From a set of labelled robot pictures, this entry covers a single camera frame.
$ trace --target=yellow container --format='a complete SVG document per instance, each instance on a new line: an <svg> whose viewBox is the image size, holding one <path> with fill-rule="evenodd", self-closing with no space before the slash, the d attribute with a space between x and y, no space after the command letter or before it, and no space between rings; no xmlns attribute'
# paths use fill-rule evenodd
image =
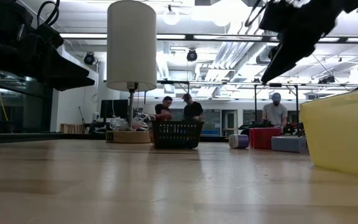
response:
<svg viewBox="0 0 358 224"><path fill-rule="evenodd" d="M358 91L301 104L314 164L358 175Z"/></svg>

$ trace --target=white lamp shade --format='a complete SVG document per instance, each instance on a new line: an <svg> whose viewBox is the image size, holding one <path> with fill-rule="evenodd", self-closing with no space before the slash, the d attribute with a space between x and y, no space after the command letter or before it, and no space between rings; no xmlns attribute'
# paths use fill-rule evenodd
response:
<svg viewBox="0 0 358 224"><path fill-rule="evenodd" d="M137 91L157 87L157 26L155 11L139 1L117 1L108 9L107 81L108 88Z"/></svg>
<svg viewBox="0 0 358 224"><path fill-rule="evenodd" d="M142 113L148 114L148 115L155 115L155 105L151 104L145 104L143 105Z"/></svg>

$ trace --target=man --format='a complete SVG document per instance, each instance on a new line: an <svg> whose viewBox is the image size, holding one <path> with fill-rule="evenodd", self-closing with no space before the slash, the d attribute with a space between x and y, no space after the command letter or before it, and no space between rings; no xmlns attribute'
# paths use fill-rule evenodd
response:
<svg viewBox="0 0 358 224"><path fill-rule="evenodd" d="M281 102L281 95L274 93L272 96L273 103L264 106L263 120L270 121L275 127L281 128L283 132L284 127L287 125L288 110Z"/></svg>
<svg viewBox="0 0 358 224"><path fill-rule="evenodd" d="M183 95L185 106L185 120L200 121L204 119L204 110L200 103L193 101L191 95L186 93Z"/></svg>
<svg viewBox="0 0 358 224"><path fill-rule="evenodd" d="M155 105L156 118L159 120L169 121L172 119L171 111L169 107L172 104L172 97L166 96L162 100L162 103Z"/></svg>

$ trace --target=black basket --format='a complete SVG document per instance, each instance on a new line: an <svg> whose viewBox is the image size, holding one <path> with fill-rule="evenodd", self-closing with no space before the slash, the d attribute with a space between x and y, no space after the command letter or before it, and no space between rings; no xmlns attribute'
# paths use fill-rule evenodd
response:
<svg viewBox="0 0 358 224"><path fill-rule="evenodd" d="M193 149L198 146L204 122L153 121L156 149Z"/></svg>

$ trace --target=wooden floor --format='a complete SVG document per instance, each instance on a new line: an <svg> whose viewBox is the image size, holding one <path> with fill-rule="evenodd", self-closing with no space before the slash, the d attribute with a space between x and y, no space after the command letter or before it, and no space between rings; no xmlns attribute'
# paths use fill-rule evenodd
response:
<svg viewBox="0 0 358 224"><path fill-rule="evenodd" d="M358 177L308 156L59 140L0 144L0 224L358 223Z"/></svg>

